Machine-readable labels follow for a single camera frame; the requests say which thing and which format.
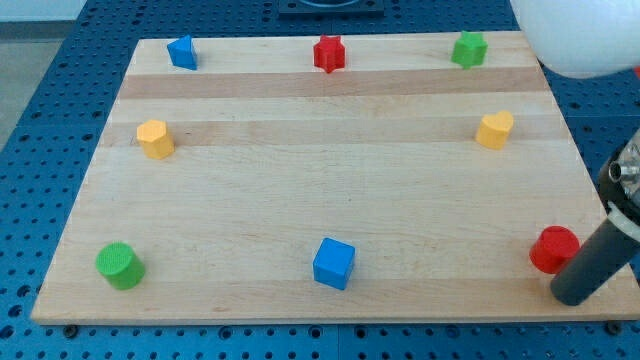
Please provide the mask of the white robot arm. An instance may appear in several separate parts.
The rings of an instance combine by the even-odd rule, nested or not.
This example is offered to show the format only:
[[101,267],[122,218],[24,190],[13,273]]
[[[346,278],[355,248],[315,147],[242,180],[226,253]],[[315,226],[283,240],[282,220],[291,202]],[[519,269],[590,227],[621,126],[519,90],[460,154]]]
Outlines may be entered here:
[[561,76],[586,79],[639,65],[639,0],[511,0],[534,54]]

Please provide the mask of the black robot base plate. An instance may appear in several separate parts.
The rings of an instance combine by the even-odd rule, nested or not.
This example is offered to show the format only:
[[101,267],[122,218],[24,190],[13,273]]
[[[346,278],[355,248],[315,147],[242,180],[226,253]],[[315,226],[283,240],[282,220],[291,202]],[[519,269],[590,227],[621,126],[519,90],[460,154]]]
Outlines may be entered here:
[[284,16],[380,15],[383,0],[277,0],[278,13]]

